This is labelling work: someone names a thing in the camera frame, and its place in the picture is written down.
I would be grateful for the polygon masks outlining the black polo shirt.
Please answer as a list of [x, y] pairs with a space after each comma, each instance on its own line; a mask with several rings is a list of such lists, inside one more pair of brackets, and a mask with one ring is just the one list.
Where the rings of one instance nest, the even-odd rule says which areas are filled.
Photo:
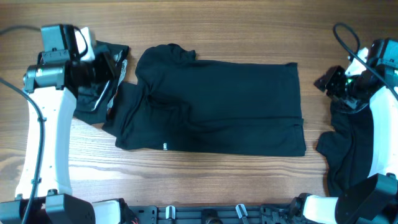
[[199, 60], [177, 44], [147, 49], [119, 86], [103, 129], [125, 150], [301, 157], [298, 65]]

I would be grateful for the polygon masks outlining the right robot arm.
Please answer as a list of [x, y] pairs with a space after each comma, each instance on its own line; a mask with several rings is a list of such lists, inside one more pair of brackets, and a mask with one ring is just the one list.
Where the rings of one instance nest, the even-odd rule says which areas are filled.
[[329, 165], [329, 194], [295, 197], [289, 222], [396, 223], [397, 41], [375, 40], [315, 86], [331, 99], [334, 129], [317, 145]]

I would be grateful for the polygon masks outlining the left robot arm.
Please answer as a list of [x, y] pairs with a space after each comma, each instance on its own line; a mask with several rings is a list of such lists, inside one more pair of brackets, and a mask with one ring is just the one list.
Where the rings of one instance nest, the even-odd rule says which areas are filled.
[[121, 199], [87, 202], [74, 197], [69, 174], [70, 129], [78, 89], [116, 80], [107, 52], [96, 52], [89, 28], [43, 26], [44, 49], [19, 90], [29, 102], [24, 166], [15, 198], [1, 204], [2, 223], [124, 223]]

